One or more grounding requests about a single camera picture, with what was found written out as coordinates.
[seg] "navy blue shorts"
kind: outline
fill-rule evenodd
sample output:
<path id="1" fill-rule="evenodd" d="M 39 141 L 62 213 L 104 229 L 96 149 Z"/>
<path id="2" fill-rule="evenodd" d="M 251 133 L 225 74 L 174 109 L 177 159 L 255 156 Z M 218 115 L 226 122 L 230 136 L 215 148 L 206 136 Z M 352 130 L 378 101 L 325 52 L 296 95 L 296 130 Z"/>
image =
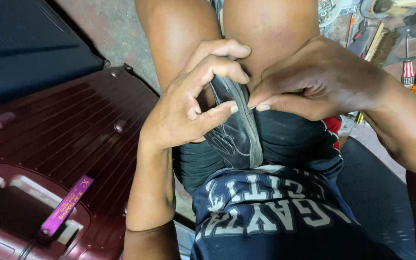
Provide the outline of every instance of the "navy blue shorts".
<path id="1" fill-rule="evenodd" d="M 338 143 L 341 119 L 309 121 L 274 110 L 254 110 L 254 113 L 263 148 L 263 164 L 313 170 L 336 180 L 343 167 Z M 173 159 L 174 173 L 189 194 L 209 175 L 226 168 L 224 158 L 207 141 L 175 147 Z"/>

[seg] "thigh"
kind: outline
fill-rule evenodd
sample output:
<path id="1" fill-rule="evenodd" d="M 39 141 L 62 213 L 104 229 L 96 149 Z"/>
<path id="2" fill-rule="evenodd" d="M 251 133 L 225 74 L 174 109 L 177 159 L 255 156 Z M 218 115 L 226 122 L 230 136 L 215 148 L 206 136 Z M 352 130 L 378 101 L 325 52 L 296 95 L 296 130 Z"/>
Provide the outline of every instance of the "thigh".
<path id="1" fill-rule="evenodd" d="M 252 48 L 251 55 L 240 60 L 251 75 L 250 91 L 261 81 L 265 69 L 320 34 L 317 10 L 317 0 L 225 0 L 226 38 Z M 265 160 L 326 175 L 341 169 L 338 136 L 324 121 L 312 122 L 279 111 L 254 111 Z"/>
<path id="2" fill-rule="evenodd" d="M 263 71 L 320 34 L 317 0 L 225 0 L 224 32 L 252 48 L 241 64 L 251 75 L 250 91 Z"/>
<path id="3" fill-rule="evenodd" d="M 162 91 L 200 41 L 222 37 L 215 11 L 206 0 L 136 0 L 136 11 Z M 202 96 L 212 100 L 212 105 L 214 98 L 211 89 L 207 90 Z"/>
<path id="4" fill-rule="evenodd" d="M 160 88 L 165 91 L 202 40 L 221 39 L 221 29 L 206 0 L 136 0 Z M 198 98 L 203 110 L 215 104 L 211 88 Z M 208 143 L 189 143 L 173 149 L 174 172 L 192 193 L 206 178 L 225 167 L 223 157 Z"/>

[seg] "fingernail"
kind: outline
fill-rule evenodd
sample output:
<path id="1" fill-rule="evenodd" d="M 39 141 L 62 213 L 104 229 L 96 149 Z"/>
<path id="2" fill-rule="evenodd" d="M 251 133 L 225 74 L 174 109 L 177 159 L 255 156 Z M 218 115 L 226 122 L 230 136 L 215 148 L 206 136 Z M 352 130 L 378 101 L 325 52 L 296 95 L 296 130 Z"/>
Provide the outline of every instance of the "fingernail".
<path id="1" fill-rule="evenodd" d="M 239 111 L 239 107 L 235 104 L 231 107 L 231 115 Z"/>
<path id="2" fill-rule="evenodd" d="M 263 104 L 263 105 L 259 105 L 259 106 L 257 106 L 256 107 L 256 110 L 258 110 L 258 111 L 266 111 L 266 110 L 269 110 L 270 109 L 270 106 L 268 105 L 268 104 Z"/>

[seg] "hand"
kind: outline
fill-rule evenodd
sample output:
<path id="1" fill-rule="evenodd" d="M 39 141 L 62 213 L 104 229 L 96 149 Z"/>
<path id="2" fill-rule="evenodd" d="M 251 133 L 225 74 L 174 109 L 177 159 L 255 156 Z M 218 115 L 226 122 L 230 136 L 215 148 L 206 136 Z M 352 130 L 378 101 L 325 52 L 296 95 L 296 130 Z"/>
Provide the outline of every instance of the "hand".
<path id="1" fill-rule="evenodd" d="M 318 36 L 266 69 L 249 107 L 274 109 L 312 121 L 382 106 L 400 84 L 340 44 Z M 304 89 L 301 93 L 289 93 Z"/>
<path id="2" fill-rule="evenodd" d="M 245 58 L 250 52 L 250 47 L 236 40 L 201 42 L 148 116 L 142 126 L 141 139 L 145 138 L 152 149 L 163 150 L 199 139 L 223 124 L 231 113 L 238 111 L 235 101 L 202 113 L 196 98 L 215 74 L 229 76 L 241 84 L 248 83 L 248 75 L 232 59 Z"/>

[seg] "maroon suitcase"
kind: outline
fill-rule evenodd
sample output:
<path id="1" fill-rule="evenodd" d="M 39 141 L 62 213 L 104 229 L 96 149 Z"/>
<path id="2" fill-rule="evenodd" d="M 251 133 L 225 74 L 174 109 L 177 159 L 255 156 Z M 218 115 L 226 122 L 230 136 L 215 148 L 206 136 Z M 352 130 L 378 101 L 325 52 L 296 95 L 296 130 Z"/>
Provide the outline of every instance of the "maroon suitcase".
<path id="1" fill-rule="evenodd" d="M 0 105 L 0 259 L 119 259 L 139 131 L 157 100 L 111 68 Z M 39 243 L 83 175 L 94 182 L 54 239 Z"/>

